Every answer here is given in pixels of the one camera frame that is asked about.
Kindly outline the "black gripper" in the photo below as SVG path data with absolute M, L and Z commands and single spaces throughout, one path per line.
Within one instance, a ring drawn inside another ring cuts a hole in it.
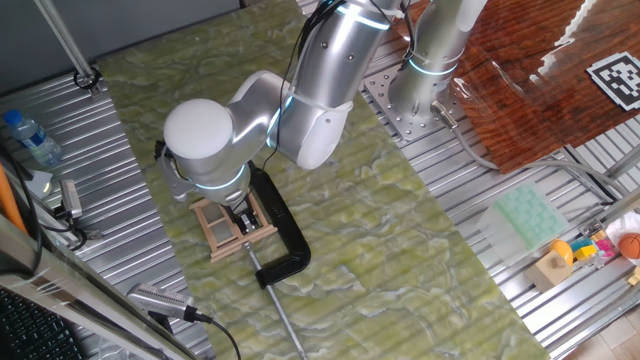
M 248 192 L 241 200 L 230 206 L 222 205 L 222 209 L 230 217 L 232 223 L 238 228 L 240 234 L 250 233 L 260 228 L 261 225 L 250 199 L 252 193 Z

